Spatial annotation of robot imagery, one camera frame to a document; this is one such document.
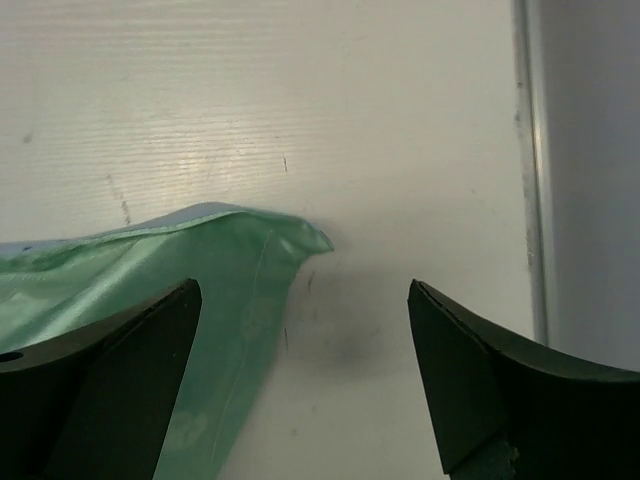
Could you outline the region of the blue green satin pillowcase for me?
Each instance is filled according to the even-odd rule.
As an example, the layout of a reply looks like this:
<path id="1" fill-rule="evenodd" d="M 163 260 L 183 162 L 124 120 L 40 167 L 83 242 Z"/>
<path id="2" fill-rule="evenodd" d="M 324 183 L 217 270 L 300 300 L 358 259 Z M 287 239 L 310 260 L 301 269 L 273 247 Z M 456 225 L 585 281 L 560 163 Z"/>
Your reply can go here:
<path id="1" fill-rule="evenodd" d="M 150 479 L 214 479 L 270 368 L 291 283 L 331 248 L 301 218 L 222 203 L 75 239 L 5 243 L 1 355 L 195 280 L 199 323 Z"/>

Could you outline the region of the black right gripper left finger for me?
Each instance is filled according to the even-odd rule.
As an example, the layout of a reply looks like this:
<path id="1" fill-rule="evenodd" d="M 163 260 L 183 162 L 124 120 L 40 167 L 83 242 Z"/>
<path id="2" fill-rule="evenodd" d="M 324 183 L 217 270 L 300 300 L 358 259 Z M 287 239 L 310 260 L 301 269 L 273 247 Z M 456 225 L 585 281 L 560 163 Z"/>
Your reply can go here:
<path id="1" fill-rule="evenodd" d="M 1 355 L 4 479 L 150 479 L 194 342 L 186 279 L 135 307 Z"/>

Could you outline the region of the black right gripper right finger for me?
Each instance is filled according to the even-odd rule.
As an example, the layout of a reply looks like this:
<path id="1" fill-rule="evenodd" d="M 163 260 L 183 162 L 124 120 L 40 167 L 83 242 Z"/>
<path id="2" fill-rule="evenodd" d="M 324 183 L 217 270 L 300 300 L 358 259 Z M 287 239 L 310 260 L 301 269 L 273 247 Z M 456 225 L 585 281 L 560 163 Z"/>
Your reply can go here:
<path id="1" fill-rule="evenodd" d="M 413 281 L 411 333 L 452 479 L 635 479 L 639 376 L 543 346 Z"/>

